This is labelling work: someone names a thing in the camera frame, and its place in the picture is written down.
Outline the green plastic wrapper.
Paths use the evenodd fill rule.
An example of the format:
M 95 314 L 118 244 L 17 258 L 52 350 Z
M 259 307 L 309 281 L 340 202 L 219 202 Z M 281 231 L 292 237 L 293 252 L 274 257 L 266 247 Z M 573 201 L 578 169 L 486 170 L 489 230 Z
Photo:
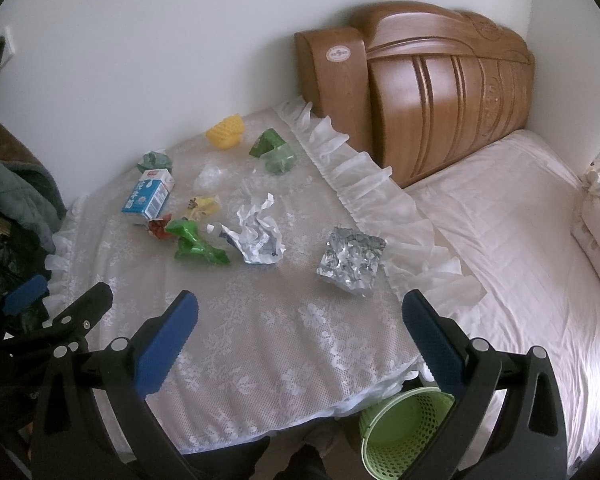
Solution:
M 212 246 L 200 235 L 196 221 L 187 219 L 171 220 L 164 230 L 178 239 L 175 259 L 204 259 L 216 266 L 230 264 L 230 258 L 223 249 Z

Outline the white paper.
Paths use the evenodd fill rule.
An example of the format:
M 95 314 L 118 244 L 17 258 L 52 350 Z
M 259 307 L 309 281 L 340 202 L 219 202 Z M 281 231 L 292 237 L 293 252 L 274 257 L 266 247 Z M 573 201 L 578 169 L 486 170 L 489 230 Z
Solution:
M 268 266 L 283 259 L 286 247 L 277 222 L 266 212 L 275 204 L 272 193 L 263 200 L 255 198 L 250 204 L 243 204 L 236 212 L 239 231 L 228 226 L 220 226 L 220 234 L 230 246 L 240 252 L 244 263 Z

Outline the clear plastic bottle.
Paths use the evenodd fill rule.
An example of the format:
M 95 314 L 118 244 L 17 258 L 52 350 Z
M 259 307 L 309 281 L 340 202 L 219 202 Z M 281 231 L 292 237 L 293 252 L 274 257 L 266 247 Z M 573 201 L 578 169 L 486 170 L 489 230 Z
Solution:
M 218 166 L 207 162 L 194 181 L 194 188 L 198 191 L 212 192 L 223 186 L 231 184 L 236 177 L 232 166 Z

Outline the green plastic waste basket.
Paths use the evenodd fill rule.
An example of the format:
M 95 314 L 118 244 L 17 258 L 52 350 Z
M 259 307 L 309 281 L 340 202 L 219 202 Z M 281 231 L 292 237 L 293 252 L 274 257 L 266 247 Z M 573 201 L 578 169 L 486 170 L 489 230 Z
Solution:
M 453 404 L 449 393 L 420 387 L 366 408 L 358 419 L 365 470 L 374 479 L 399 479 L 422 454 Z

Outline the grey hanging jacket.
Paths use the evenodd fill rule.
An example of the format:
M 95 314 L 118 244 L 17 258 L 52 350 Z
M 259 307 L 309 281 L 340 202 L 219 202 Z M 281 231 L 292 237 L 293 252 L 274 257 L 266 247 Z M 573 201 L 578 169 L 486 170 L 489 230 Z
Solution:
M 0 286 L 15 286 L 43 270 L 65 214 L 46 169 L 0 162 Z

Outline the red crumpled wrapper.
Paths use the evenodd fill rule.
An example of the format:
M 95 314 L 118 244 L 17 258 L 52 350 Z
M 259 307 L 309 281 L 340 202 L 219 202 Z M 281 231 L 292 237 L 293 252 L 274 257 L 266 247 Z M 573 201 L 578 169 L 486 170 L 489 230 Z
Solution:
M 171 218 L 170 214 L 166 214 L 162 218 L 150 220 L 147 223 L 148 232 L 157 240 L 170 240 L 173 235 L 166 230 L 166 226 L 170 223 Z

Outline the blue white milk carton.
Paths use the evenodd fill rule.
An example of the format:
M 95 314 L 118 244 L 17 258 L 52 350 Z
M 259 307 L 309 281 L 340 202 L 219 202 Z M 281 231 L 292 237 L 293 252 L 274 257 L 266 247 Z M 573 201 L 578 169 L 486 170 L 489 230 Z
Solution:
M 173 188 L 174 179 L 169 170 L 144 171 L 121 208 L 123 217 L 134 224 L 158 219 Z

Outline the white bed mattress sheet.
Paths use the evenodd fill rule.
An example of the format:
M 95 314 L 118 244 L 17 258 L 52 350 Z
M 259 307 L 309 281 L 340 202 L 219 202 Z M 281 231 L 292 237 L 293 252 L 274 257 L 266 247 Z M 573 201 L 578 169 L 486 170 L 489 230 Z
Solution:
M 581 190 L 577 175 L 528 130 L 405 190 L 486 291 L 475 307 L 439 313 L 495 349 L 547 350 L 570 474 L 600 443 L 600 279 L 571 234 Z

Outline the brown hanging garment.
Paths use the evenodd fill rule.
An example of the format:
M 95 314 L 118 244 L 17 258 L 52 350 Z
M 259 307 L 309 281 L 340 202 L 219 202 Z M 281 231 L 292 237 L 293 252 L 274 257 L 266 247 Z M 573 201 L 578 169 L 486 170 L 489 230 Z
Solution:
M 11 170 L 42 170 L 31 151 L 0 123 L 0 163 Z

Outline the crumpled silver foil wrapper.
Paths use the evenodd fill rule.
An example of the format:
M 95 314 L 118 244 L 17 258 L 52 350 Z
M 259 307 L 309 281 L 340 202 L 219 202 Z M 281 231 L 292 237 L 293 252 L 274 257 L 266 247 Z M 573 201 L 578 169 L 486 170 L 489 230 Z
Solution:
M 350 294 L 366 297 L 374 287 L 387 242 L 342 226 L 330 232 L 316 274 Z

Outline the dark green crumpled wrapper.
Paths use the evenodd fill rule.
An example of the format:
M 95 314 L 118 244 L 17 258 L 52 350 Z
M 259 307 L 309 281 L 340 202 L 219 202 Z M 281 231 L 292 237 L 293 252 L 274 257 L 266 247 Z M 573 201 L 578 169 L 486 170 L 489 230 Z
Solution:
M 137 170 L 143 174 L 148 170 L 168 170 L 172 172 L 173 162 L 164 151 L 149 151 L 136 163 Z

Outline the yellow snack wrapper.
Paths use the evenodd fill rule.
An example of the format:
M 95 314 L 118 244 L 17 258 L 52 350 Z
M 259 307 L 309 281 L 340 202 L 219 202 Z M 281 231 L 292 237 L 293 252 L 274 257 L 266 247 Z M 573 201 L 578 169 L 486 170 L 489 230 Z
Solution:
M 184 217 L 187 220 L 200 221 L 220 210 L 221 206 L 214 196 L 194 196 L 187 203 Z

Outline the white lace table cloth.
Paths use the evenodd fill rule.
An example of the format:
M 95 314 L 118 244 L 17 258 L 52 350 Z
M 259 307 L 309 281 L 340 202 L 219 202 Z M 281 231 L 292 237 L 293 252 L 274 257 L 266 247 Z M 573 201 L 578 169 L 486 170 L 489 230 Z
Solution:
M 401 304 L 419 289 L 437 308 L 475 307 L 484 290 L 460 256 L 411 198 L 355 151 L 308 104 L 293 100 L 253 114 L 244 140 L 219 151 L 200 136 L 170 151 L 175 186 L 166 205 L 180 212 L 197 194 L 221 210 L 201 223 L 208 242 L 223 247 L 220 226 L 238 228 L 236 212 L 268 193 L 286 247 L 270 266 L 174 258 L 174 240 L 157 240 L 123 218 L 138 172 L 130 170 L 77 200 L 46 259 L 50 296 L 59 313 L 97 282 L 114 294 L 111 309 L 87 337 L 92 349 L 129 337 L 161 314 L 182 290 L 199 304 L 198 323 L 151 411 L 176 448 L 210 451 L 330 415 L 345 415 L 388 396 L 420 365 L 403 325 Z M 270 174 L 249 155 L 260 134 L 275 129 L 294 149 L 286 174 Z M 235 180 L 212 192 L 194 181 L 207 163 L 232 166 Z M 342 226 L 387 242 L 372 292 L 345 292 L 316 274 L 330 232 Z

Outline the green plastic bottle piece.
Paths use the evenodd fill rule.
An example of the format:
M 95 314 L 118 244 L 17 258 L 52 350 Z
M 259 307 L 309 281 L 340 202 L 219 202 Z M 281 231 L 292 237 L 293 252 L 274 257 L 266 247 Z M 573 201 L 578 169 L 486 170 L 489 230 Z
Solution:
M 294 149 L 273 128 L 260 134 L 249 155 L 261 159 L 270 174 L 286 174 L 297 162 Z

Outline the wooden bed headboard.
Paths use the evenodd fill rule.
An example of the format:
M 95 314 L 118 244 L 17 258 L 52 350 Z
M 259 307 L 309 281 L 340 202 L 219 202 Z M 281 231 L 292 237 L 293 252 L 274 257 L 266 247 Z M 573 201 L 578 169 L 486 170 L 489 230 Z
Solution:
M 301 94 L 406 188 L 524 128 L 534 57 L 485 16 L 422 2 L 363 6 L 294 36 Z

